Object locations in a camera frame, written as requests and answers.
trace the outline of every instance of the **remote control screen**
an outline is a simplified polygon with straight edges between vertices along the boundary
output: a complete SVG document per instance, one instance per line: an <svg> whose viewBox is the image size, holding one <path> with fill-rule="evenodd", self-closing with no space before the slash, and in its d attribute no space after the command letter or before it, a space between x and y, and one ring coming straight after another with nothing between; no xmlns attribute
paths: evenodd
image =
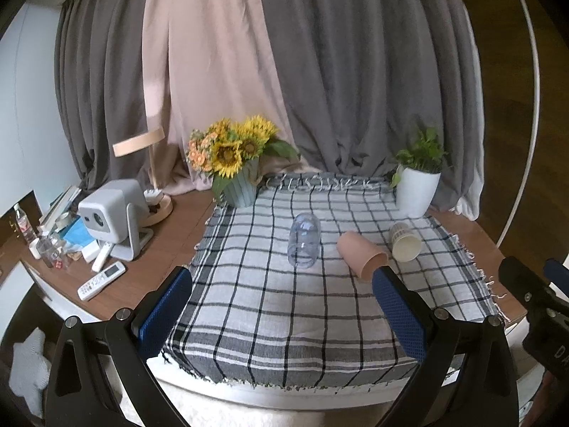
<svg viewBox="0 0 569 427"><path fill-rule="evenodd" d="M110 278L117 271L118 271L117 265L113 265L107 271L105 271L105 275L107 276L107 278Z"/></svg>

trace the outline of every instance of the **potted plant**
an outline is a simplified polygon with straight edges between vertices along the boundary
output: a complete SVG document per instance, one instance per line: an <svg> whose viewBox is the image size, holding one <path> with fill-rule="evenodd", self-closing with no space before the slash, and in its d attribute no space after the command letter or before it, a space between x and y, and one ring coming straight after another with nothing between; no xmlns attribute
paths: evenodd
<svg viewBox="0 0 569 427"><path fill-rule="evenodd" d="M399 166L392 178L397 186L395 205L410 218L421 218L431 205L440 172L443 169L443 146L435 128L419 130L417 141L395 155Z"/></svg>
<svg viewBox="0 0 569 427"><path fill-rule="evenodd" d="M298 151L277 138L278 128L260 115L244 122L221 119L206 131L194 130L188 143L187 160L198 172L213 177L212 191L234 207L255 202L259 157L270 155L295 160Z"/></svg>

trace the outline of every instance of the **curtain fold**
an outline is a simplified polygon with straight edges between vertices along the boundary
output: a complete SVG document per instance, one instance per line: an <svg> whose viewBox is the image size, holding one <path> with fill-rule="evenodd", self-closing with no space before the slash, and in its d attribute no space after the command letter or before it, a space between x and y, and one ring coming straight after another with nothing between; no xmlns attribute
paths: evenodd
<svg viewBox="0 0 569 427"><path fill-rule="evenodd" d="M434 126L448 151L434 204L468 191L478 127L462 0L262 0L291 129L308 163L376 176Z"/></svg>
<svg viewBox="0 0 569 427"><path fill-rule="evenodd" d="M264 115L294 144L261 0L146 0L142 46L148 126L167 130L155 149L167 193L209 188L184 155L193 129L223 117Z"/></svg>
<svg viewBox="0 0 569 427"><path fill-rule="evenodd" d="M116 158L112 145L148 130L142 88L146 0L66 0L55 50L56 95L82 187L137 178L148 152Z"/></svg>

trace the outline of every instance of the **screw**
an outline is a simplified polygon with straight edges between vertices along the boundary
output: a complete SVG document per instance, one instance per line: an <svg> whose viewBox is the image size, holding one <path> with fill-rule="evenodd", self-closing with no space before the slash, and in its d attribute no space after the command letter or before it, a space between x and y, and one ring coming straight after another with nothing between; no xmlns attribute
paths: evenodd
<svg viewBox="0 0 569 427"><path fill-rule="evenodd" d="M77 316L70 316L65 320L65 327L71 329L73 326L77 324L78 318Z"/></svg>
<svg viewBox="0 0 569 427"><path fill-rule="evenodd" d="M448 311L444 308L435 308L435 318L437 319L448 319Z"/></svg>
<svg viewBox="0 0 569 427"><path fill-rule="evenodd" d="M130 316L130 310L128 308L121 308L115 316L119 321L124 321Z"/></svg>
<svg viewBox="0 0 569 427"><path fill-rule="evenodd" d="M502 325L502 321L497 315L488 316L488 322L491 326L498 327Z"/></svg>

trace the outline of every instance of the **terracotta cup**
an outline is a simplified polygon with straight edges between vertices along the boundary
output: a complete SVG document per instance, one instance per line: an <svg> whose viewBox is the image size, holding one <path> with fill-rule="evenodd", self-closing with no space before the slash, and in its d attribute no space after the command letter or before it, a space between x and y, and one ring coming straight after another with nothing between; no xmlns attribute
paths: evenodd
<svg viewBox="0 0 569 427"><path fill-rule="evenodd" d="M373 272L388 264L388 255L381 247L354 231L341 235L336 248L362 281L370 282Z"/></svg>

